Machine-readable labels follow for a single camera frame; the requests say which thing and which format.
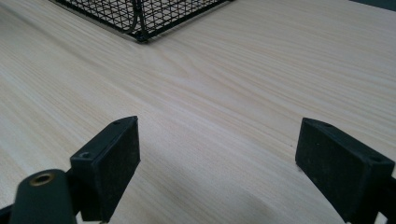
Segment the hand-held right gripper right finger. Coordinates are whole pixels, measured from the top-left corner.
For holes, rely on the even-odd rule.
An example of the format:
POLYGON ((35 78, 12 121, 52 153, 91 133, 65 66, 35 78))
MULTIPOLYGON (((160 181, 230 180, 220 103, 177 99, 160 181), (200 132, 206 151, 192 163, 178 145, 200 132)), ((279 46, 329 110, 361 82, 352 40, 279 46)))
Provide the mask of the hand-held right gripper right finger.
POLYGON ((295 160, 350 224, 396 224, 396 162, 329 123, 302 119, 295 160))

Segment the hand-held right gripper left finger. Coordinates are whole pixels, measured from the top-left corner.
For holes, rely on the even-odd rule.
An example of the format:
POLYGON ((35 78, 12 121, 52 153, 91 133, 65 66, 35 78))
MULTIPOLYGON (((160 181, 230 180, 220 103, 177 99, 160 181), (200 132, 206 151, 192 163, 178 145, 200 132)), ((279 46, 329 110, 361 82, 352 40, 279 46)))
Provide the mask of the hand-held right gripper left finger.
POLYGON ((78 211, 85 221, 108 222, 140 162, 138 118, 109 123, 71 158, 78 211))

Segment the black wire mesh basket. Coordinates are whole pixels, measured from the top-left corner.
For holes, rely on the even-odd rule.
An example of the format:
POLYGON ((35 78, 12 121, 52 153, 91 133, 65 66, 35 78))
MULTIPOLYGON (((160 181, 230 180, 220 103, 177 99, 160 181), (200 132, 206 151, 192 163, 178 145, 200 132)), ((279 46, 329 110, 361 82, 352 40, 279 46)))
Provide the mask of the black wire mesh basket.
POLYGON ((50 0, 108 31, 147 42, 233 0, 50 0))

